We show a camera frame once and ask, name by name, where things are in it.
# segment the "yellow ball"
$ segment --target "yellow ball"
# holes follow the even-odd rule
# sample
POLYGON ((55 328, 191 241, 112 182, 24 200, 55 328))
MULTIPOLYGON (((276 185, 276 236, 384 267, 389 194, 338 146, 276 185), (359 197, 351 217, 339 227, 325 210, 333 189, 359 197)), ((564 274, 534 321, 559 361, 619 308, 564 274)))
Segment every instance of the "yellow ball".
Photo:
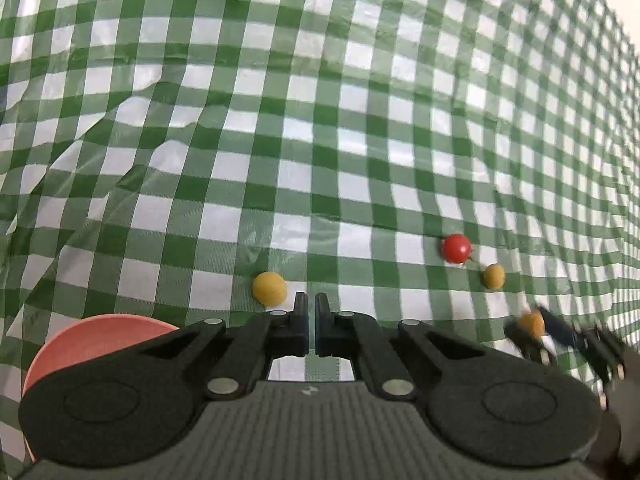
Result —
POLYGON ((527 330, 533 337, 542 337, 545 335, 545 320, 542 319, 542 314, 539 310, 534 310, 531 313, 523 314, 518 323, 527 330))
POLYGON ((498 290, 504 285, 506 275, 500 264, 491 264, 482 272, 482 281, 486 288, 498 290))
POLYGON ((276 272, 263 272, 254 279, 254 298, 264 306, 278 306, 287 299, 287 282, 276 272))

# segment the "pink bowl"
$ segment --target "pink bowl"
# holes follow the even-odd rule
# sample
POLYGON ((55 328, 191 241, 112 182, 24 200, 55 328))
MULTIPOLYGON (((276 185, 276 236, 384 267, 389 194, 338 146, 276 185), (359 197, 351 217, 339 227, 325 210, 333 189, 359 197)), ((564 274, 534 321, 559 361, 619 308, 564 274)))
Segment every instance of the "pink bowl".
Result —
MULTIPOLYGON (((45 375, 177 330, 176 326, 133 314, 81 319, 47 341, 33 359, 22 394, 45 375)), ((27 445, 31 459, 33 454, 27 445)))

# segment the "cherry tomato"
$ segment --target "cherry tomato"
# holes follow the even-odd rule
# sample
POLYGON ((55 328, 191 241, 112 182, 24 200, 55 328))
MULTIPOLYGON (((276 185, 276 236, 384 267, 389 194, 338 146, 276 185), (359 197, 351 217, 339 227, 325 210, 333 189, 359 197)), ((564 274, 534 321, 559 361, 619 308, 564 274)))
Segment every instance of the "cherry tomato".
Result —
POLYGON ((447 236, 442 243, 442 256, 452 264, 463 264, 471 254, 471 242, 465 235, 447 236))

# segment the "textured gray surface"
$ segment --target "textured gray surface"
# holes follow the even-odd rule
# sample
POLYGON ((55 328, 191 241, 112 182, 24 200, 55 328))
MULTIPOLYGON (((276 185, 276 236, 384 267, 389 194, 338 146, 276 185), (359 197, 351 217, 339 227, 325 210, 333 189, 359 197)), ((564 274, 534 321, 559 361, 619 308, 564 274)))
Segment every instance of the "textured gray surface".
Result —
POLYGON ((594 480, 578 462, 500 470, 442 443, 415 408, 363 383, 261 382, 248 397, 212 402, 173 448, 110 470, 41 461, 22 480, 594 480))

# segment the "plastic tablecloth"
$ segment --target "plastic tablecloth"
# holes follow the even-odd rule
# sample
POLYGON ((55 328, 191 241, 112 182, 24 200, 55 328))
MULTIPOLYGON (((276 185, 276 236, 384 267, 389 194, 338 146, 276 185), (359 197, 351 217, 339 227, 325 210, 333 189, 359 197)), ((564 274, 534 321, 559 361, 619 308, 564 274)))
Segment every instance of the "plastic tablecloth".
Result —
POLYGON ((58 330, 238 324, 267 269, 284 308, 508 349, 540 302, 635 342, 638 76, 603 0, 0 0, 0 468, 28 463, 21 385, 58 330), (443 261, 455 232, 476 262, 443 261))

